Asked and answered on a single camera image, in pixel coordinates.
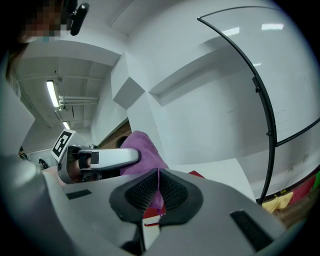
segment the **purple cloth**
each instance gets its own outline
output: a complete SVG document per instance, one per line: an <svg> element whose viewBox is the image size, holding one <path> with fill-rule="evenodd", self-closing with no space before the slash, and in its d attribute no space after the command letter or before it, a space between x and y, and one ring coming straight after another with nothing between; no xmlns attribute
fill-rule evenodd
<svg viewBox="0 0 320 256"><path fill-rule="evenodd" d="M158 153L157 148L152 143L148 135L142 131L134 131L129 135L129 137L124 141L120 147L121 149L136 149L141 152L140 162L121 168L120 175L128 174L145 174L154 168L166 169L167 164L162 160ZM159 179L158 179L158 190L150 204L150 208L161 210L164 205L164 199L162 198L159 191Z"/></svg>

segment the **fluorescent light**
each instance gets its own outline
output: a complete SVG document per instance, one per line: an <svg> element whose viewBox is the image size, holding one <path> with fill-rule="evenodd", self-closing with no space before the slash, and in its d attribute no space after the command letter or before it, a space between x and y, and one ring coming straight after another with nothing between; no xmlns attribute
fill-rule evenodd
<svg viewBox="0 0 320 256"><path fill-rule="evenodd" d="M65 127L66 129L70 130L70 127L69 127L69 125L68 125L67 122L63 122L63 125L64 125L64 127Z"/></svg>
<svg viewBox="0 0 320 256"><path fill-rule="evenodd" d="M52 80L48 80L46 81L46 87L48 88L49 94L50 94L50 98L52 101L52 104L54 107L59 107L58 101L57 101L57 97L56 97L56 93L55 93L55 87L54 87L54 82Z"/></svg>
<svg viewBox="0 0 320 256"><path fill-rule="evenodd" d="M235 34L239 34L240 32L240 27L235 27L235 28L231 28L225 31L222 31L222 33L224 33L226 36L232 36Z"/></svg>
<svg viewBox="0 0 320 256"><path fill-rule="evenodd" d="M262 24L261 30L282 30L283 24Z"/></svg>

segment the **black strip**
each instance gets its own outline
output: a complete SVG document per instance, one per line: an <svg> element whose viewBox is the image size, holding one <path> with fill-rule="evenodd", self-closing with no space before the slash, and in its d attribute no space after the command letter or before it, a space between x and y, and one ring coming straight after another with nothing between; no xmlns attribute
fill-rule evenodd
<svg viewBox="0 0 320 256"><path fill-rule="evenodd" d="M249 240L256 252L273 242L273 240L244 210L234 211L230 213L230 216Z"/></svg>
<svg viewBox="0 0 320 256"><path fill-rule="evenodd" d="M269 136L268 167L267 167L267 171L266 171L266 177L265 177L262 193L261 193L261 196L257 202L258 204L262 205L262 203L264 202L265 197L267 195L267 192L268 192L268 188L269 188L269 185L271 182L272 173L273 173L274 165L275 165L276 124L275 124L275 121L273 121L275 118L273 115L274 111L272 109L272 105L271 105L267 90L264 86L261 86L263 83L260 80L261 80L261 78L257 77L257 76L252 78L252 81L255 85L255 91L257 93L259 93L260 100L262 102L262 106L263 106L264 114L265 114L265 118L266 118L266 123L268 126L268 132L266 135Z"/></svg>
<svg viewBox="0 0 320 256"><path fill-rule="evenodd" d="M68 193L68 194L66 194L66 196L71 200L71 199L81 198L81 197L84 197L84 196L90 195L90 194L92 194L92 192L88 189L85 189L85 190L80 190L77 192Z"/></svg>
<svg viewBox="0 0 320 256"><path fill-rule="evenodd" d="M131 241L125 242L121 246L121 248L137 256L140 256L144 253L146 247L144 243L143 229L141 224L137 225L133 239Z"/></svg>
<svg viewBox="0 0 320 256"><path fill-rule="evenodd" d="M229 11L229 10L234 10L234 9L241 9L241 8L265 8L265 9L271 9L271 10L276 10L276 11L282 12L282 10L277 9L277 8L272 8L272 7L267 7L267 6L249 5L249 6L239 6L239 7L232 7L232 8L228 8L228 9L214 11L214 12L211 12L209 14L206 14L204 16L201 16L201 17L197 18L197 20L199 21L199 19L202 19L202 18L207 17L207 16L212 15L212 14L217 14L217 13L221 13L221 12L224 12L224 11Z"/></svg>
<svg viewBox="0 0 320 256"><path fill-rule="evenodd" d="M87 164L87 156L85 154L81 154L79 157L79 169L87 169L89 168Z"/></svg>
<svg viewBox="0 0 320 256"><path fill-rule="evenodd" d="M318 118L316 121L314 121L312 124L310 124L309 126L307 126L306 128L304 128L303 130L297 132L296 134L290 136L289 138L285 138L284 140L281 140L279 142L277 142L275 144L275 147L279 147L293 139L295 139L296 137L300 136L301 134L304 134L306 131L310 130L312 127L314 127L317 123L320 122L320 118Z"/></svg>
<svg viewBox="0 0 320 256"><path fill-rule="evenodd" d="M92 165L99 164L99 152L92 152L91 153L91 164Z"/></svg>
<svg viewBox="0 0 320 256"><path fill-rule="evenodd" d="M267 172L266 172L266 178L263 186L263 190L260 196L260 199L258 201L259 204L262 204L262 202L265 199L265 196L268 192L268 188L270 185L272 173L274 170L274 164L275 164L275 153L276 153L276 142L277 142L277 128L276 128L276 121L275 121L275 115L274 111L271 105L271 101L268 95L268 92L266 90L266 87L258 74L256 68L254 65L251 63L251 61L248 59L248 57L245 55L245 53L225 34L223 34L219 29L211 25L210 23L206 22L205 20L200 18L197 18L198 21L201 23L207 25L209 28L213 29L215 32L217 32L220 36L222 36L229 44L232 45L232 47L240 54L240 56L244 59L244 61L247 63L249 68L251 69L252 73L254 74L254 77L252 78L253 83L255 85L255 91L259 93L262 106L264 109L264 114L266 118L266 123L268 126L268 132L267 135L269 136L269 159L268 159L268 167L267 167Z"/></svg>

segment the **person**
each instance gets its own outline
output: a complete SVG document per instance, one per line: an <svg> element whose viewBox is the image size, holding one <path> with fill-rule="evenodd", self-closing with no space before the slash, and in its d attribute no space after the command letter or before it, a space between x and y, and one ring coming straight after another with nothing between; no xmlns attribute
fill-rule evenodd
<svg viewBox="0 0 320 256"><path fill-rule="evenodd" d="M6 62L5 78L12 83L12 73L26 50L29 42L35 37L50 37L60 30L64 0L5 1L4 10L14 10L10 22L7 17L0 17L3 26L2 35L6 35L0 51L2 62Z"/></svg>
<svg viewBox="0 0 320 256"><path fill-rule="evenodd" d="M41 165L41 170L48 169L50 166L46 163L45 160L39 158L39 164Z"/></svg>
<svg viewBox="0 0 320 256"><path fill-rule="evenodd" d="M27 154L24 153L24 148L21 146L20 150L19 150L19 158L21 158L22 160L28 160L30 161L29 157L27 156Z"/></svg>

